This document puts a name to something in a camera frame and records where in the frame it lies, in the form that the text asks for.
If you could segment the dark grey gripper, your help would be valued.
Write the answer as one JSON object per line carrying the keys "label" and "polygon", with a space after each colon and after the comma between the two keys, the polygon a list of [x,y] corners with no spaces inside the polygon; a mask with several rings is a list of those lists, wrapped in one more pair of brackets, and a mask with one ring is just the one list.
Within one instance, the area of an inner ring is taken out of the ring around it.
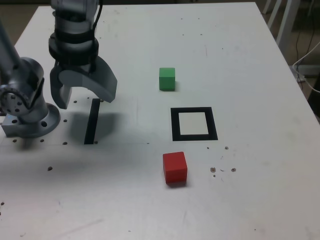
{"label": "dark grey gripper", "polygon": [[72,87],[82,87],[101,100],[111,103],[116,97],[117,78],[109,65],[97,57],[94,64],[72,65],[55,61],[50,72],[52,99],[60,109],[67,109]]}

